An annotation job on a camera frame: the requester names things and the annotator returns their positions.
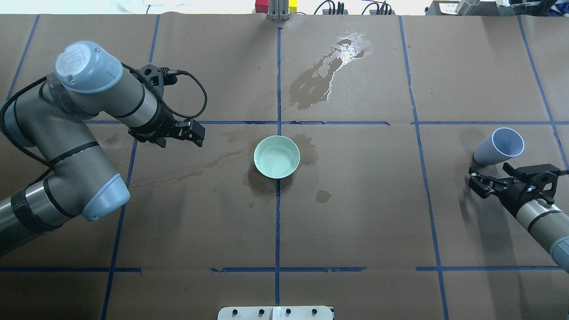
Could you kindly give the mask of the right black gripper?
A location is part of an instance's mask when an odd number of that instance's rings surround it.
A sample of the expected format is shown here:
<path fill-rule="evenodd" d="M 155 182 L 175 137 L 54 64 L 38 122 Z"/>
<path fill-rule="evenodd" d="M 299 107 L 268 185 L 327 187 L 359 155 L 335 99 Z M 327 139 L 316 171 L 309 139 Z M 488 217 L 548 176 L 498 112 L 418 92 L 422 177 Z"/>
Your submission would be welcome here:
<path fill-rule="evenodd" d="M 468 169 L 468 187 L 480 198 L 493 195 L 500 204 L 513 216 L 517 217 L 520 209 L 535 199 L 536 193 L 529 191 L 530 185 L 514 177 L 494 178 L 480 174 L 475 168 Z"/>

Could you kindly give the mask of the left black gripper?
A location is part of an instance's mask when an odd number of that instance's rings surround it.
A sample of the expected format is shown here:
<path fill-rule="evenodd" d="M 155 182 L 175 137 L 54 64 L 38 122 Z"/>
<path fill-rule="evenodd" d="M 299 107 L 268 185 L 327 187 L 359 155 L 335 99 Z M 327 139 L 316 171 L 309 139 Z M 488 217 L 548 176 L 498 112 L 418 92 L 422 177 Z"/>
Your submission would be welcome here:
<path fill-rule="evenodd" d="M 166 109 L 157 109 L 144 125 L 129 128 L 129 134 L 138 142 L 156 144 L 161 148 L 166 147 L 167 138 L 187 140 L 202 147 L 205 132 L 205 128 L 195 119 L 177 121 Z"/>

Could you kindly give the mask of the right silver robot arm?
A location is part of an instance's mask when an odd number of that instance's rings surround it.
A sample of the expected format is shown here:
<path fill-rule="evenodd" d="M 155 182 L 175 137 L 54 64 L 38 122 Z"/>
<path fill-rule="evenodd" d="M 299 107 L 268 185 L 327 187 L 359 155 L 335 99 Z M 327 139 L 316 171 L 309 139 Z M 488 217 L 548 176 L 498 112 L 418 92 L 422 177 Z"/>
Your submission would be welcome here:
<path fill-rule="evenodd" d="M 474 167 L 468 170 L 468 187 L 480 198 L 496 196 L 501 205 L 549 253 L 564 271 L 569 271 L 569 219 L 555 204 L 557 180 L 566 176 L 552 164 L 514 168 L 504 163 L 507 176 L 484 176 Z"/>

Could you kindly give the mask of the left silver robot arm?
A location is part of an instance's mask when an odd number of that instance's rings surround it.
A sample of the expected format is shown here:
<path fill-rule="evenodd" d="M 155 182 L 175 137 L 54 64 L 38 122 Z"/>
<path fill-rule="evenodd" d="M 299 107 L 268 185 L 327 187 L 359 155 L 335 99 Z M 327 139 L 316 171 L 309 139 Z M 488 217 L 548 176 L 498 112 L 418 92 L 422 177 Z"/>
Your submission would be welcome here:
<path fill-rule="evenodd" d="M 138 142 L 165 147 L 168 138 L 201 147 L 205 128 L 172 110 L 164 87 L 183 70 L 148 64 L 134 69 L 101 45 L 71 43 L 54 71 L 15 93 L 1 108 L 1 132 L 22 153 L 47 167 L 37 180 L 1 201 L 1 255 L 82 216 L 98 221 L 130 192 L 87 121 L 104 112 Z"/>

